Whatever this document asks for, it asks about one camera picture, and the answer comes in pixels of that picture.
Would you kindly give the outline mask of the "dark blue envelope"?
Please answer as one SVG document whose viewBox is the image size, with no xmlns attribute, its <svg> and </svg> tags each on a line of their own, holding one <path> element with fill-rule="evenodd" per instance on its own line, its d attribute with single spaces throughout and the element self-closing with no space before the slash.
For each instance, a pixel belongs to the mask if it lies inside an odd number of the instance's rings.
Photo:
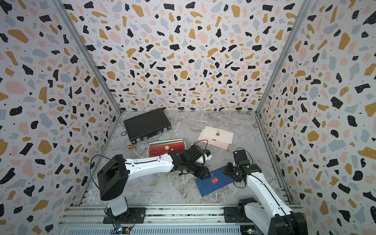
<svg viewBox="0 0 376 235">
<path fill-rule="evenodd" d="M 223 166 L 214 171 L 211 171 L 211 176 L 208 179 L 195 179 L 195 183 L 197 185 L 201 197 L 205 197 L 233 183 L 233 180 L 224 174 L 225 167 L 226 166 Z"/>
</svg>

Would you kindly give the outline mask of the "light green envelope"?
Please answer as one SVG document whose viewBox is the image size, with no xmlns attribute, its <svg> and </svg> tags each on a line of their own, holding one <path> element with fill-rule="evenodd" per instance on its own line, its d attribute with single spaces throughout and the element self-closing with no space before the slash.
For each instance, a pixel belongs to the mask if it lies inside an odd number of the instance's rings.
<svg viewBox="0 0 376 235">
<path fill-rule="evenodd" d="M 162 140 L 162 141 L 152 142 L 149 145 L 150 146 L 169 145 L 169 144 L 174 144 L 174 143 L 181 143 L 183 141 L 184 140 L 182 138 L 180 138 L 180 139 L 172 139 L 172 140 Z"/>
</svg>

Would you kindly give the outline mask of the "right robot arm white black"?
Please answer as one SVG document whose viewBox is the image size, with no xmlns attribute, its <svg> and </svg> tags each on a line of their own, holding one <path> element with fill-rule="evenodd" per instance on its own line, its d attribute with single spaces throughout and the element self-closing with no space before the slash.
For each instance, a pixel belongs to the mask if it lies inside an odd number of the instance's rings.
<svg viewBox="0 0 376 235">
<path fill-rule="evenodd" d="M 253 222 L 264 235 L 307 235 L 308 227 L 301 212 L 294 212 L 268 184 L 259 166 L 249 159 L 243 148 L 233 152 L 234 163 L 228 163 L 224 174 L 233 182 L 244 182 L 256 195 L 240 199 L 236 207 L 225 207 L 227 223 Z"/>
</svg>

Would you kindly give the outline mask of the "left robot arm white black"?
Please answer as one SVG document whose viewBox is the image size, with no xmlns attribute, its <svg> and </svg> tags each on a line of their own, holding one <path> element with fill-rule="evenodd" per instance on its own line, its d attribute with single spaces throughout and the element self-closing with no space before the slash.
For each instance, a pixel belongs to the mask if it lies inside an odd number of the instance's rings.
<svg viewBox="0 0 376 235">
<path fill-rule="evenodd" d="M 127 181 L 174 171 L 192 174 L 200 180 L 205 180 L 211 175 L 204 164 L 211 158 L 211 152 L 198 145 L 192 145 L 187 150 L 172 150 L 144 159 L 125 159 L 121 154 L 116 155 L 109 159 L 109 162 L 97 173 L 100 198 L 108 203 L 107 212 L 112 217 L 129 215 L 130 210 L 123 195 Z"/>
</svg>

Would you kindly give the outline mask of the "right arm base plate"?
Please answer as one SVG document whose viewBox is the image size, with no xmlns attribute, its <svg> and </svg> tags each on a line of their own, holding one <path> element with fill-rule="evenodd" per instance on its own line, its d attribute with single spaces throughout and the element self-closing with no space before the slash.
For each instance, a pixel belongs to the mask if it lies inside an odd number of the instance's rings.
<svg viewBox="0 0 376 235">
<path fill-rule="evenodd" d="M 226 223 L 247 223 L 249 219 L 242 217 L 237 207 L 224 207 L 224 219 Z"/>
</svg>

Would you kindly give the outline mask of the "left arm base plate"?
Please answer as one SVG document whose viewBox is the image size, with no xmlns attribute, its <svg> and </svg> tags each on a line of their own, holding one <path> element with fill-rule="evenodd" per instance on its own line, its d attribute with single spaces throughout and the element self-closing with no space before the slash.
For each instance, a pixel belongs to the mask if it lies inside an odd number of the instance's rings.
<svg viewBox="0 0 376 235">
<path fill-rule="evenodd" d="M 146 215 L 146 208 L 128 208 L 126 212 L 115 216 L 111 208 L 105 210 L 104 224 L 143 224 Z"/>
</svg>

